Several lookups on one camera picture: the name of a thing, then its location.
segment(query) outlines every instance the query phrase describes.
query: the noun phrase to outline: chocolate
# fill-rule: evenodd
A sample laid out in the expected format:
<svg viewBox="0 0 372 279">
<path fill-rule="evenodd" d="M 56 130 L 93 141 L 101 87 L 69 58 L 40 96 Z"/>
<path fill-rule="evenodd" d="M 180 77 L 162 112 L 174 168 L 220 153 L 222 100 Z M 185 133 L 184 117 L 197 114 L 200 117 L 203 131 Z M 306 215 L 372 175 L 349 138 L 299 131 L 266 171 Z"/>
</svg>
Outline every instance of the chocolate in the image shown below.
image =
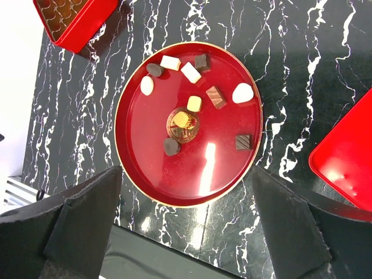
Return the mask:
<svg viewBox="0 0 372 279">
<path fill-rule="evenodd" d="M 237 150 L 252 149 L 252 136 L 237 135 L 235 138 L 235 147 Z"/>
<path fill-rule="evenodd" d="M 168 156 L 176 155 L 177 153 L 179 153 L 180 150 L 181 145 L 174 139 L 166 138 L 164 140 L 164 151 L 166 155 Z"/>
<path fill-rule="evenodd" d="M 142 93 L 149 96 L 153 91 L 153 79 L 150 76 L 143 77 L 140 86 Z"/>
<path fill-rule="evenodd" d="M 165 69 L 178 71 L 181 66 L 181 60 L 180 58 L 177 58 L 177 57 L 163 55 L 160 65 L 161 67 L 164 67 Z"/>
<path fill-rule="evenodd" d="M 179 128 L 189 128 L 192 122 L 192 116 L 185 112 L 178 112 L 173 118 L 174 124 Z"/>
<path fill-rule="evenodd" d="M 164 68 L 154 63 L 147 64 L 146 70 L 154 77 L 160 77 L 164 73 Z"/>
<path fill-rule="evenodd" d="M 182 67 L 181 72 L 186 76 L 186 78 L 190 81 L 190 83 L 197 83 L 198 80 L 202 78 L 200 73 L 197 71 L 196 68 L 190 62 L 187 62 L 185 66 Z"/>
<path fill-rule="evenodd" d="M 232 93 L 234 103 L 245 103 L 253 99 L 255 93 L 252 87 L 247 83 L 240 83 Z"/>
<path fill-rule="evenodd" d="M 224 105 L 226 105 L 226 101 L 225 99 L 223 98 L 220 90 L 215 87 L 215 86 L 212 86 L 211 88 L 209 88 L 207 91 L 206 91 L 209 99 L 212 101 L 212 103 L 214 104 L 214 106 L 216 107 L 216 109 L 220 109 L 222 108 Z"/>
<path fill-rule="evenodd" d="M 208 71 L 210 69 L 210 58 L 208 54 L 195 57 L 195 68 L 198 71 Z"/>
<path fill-rule="evenodd" d="M 202 98 L 198 96 L 190 96 L 187 102 L 187 109 L 190 112 L 200 112 L 202 108 Z"/>
</svg>

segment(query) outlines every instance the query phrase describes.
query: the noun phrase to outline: dark chocolate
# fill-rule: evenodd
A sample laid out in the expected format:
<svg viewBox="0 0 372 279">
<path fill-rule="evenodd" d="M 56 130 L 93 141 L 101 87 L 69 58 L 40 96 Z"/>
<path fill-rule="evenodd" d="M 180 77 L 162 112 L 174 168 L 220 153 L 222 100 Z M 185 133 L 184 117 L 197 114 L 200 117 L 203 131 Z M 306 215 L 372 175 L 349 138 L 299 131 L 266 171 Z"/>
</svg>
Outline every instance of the dark chocolate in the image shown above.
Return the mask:
<svg viewBox="0 0 372 279">
<path fill-rule="evenodd" d="M 168 156 L 173 156 L 179 153 L 181 145 L 172 138 L 166 138 L 164 140 L 164 151 Z"/>
<path fill-rule="evenodd" d="M 211 88 L 209 88 L 207 91 L 206 91 L 209 99 L 212 101 L 212 103 L 214 104 L 214 106 L 216 107 L 216 109 L 220 109 L 222 108 L 224 105 L 226 105 L 226 101 L 225 99 L 223 98 L 220 90 L 215 87 L 215 86 L 212 86 Z"/>
<path fill-rule="evenodd" d="M 154 63 L 147 64 L 146 70 L 154 77 L 160 77 L 164 73 L 164 68 Z"/>
<path fill-rule="evenodd" d="M 210 58 L 208 54 L 195 57 L 195 68 L 198 71 L 208 71 L 210 69 Z"/>
<path fill-rule="evenodd" d="M 252 136 L 237 135 L 235 138 L 235 147 L 237 150 L 252 149 Z"/>
</svg>

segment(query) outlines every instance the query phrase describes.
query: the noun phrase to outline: marble table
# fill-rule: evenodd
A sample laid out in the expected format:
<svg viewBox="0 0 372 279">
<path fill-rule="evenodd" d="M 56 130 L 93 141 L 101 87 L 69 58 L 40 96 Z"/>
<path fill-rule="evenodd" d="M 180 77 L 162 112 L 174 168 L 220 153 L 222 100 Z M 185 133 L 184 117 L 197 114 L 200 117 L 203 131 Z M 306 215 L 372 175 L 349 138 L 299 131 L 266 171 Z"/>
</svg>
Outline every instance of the marble table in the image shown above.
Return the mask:
<svg viewBox="0 0 372 279">
<path fill-rule="evenodd" d="M 119 164 L 113 125 L 128 78 L 162 47 L 205 41 L 236 55 L 257 82 L 264 129 L 255 163 L 343 201 L 307 159 L 371 87 L 371 14 L 370 0 L 126 0 L 88 56 L 44 34 L 22 179 L 52 195 Z M 123 180 L 115 223 L 243 278 L 275 277 L 249 174 L 192 209 L 153 202 Z"/>
</svg>

